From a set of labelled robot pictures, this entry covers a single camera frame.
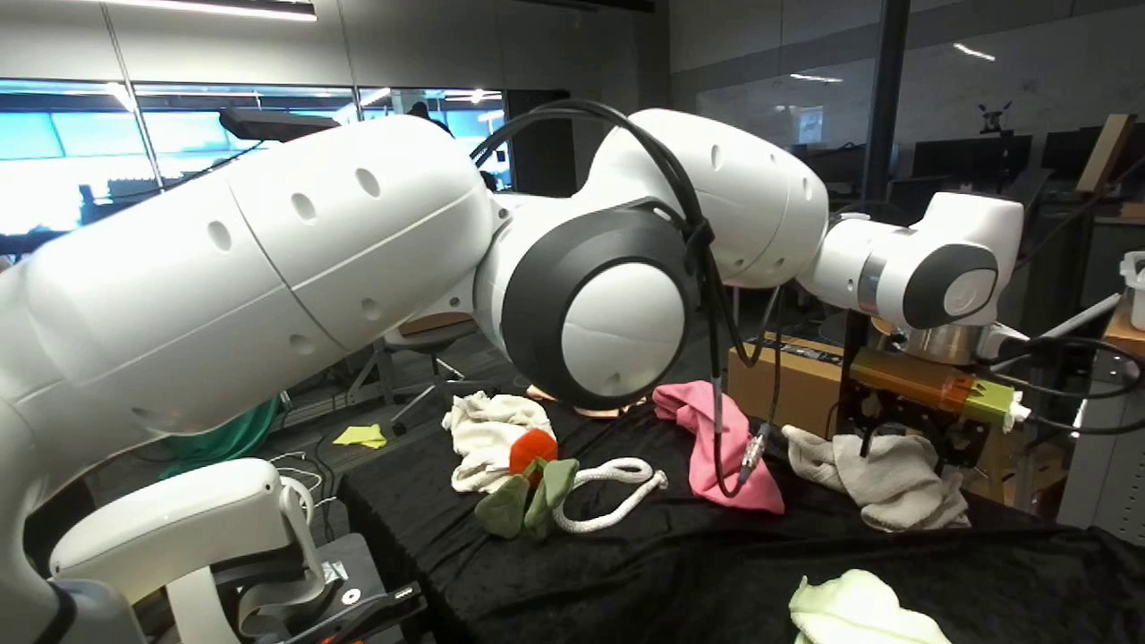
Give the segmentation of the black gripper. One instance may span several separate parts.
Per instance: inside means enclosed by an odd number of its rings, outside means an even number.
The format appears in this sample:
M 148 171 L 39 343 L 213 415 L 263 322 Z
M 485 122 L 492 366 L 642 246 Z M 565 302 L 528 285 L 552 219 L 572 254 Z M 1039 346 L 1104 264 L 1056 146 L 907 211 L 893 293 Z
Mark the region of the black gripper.
M 893 434 L 917 434 L 923 436 L 940 464 L 962 464 L 970 468 L 989 440 L 989 426 L 973 419 L 956 419 L 945 412 L 926 412 L 926 408 L 895 408 L 888 419 Z

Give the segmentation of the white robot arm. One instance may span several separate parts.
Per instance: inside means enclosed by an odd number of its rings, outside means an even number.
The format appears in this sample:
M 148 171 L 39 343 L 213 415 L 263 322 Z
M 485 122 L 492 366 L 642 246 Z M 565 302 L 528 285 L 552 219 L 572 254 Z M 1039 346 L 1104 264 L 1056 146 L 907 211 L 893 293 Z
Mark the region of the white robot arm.
M 203 436 L 429 312 L 467 312 L 546 395 L 645 396 L 695 289 L 802 282 L 897 330 L 989 325 L 1024 211 L 940 192 L 912 225 L 839 216 L 795 154 L 717 118 L 616 118 L 568 198 L 497 192 L 425 118 L 298 136 L 0 276 L 5 644 L 142 644 L 137 603 L 281 551 L 251 616 L 320 597 L 298 496 L 263 460 L 152 482 L 34 562 L 26 522 L 89 468 Z

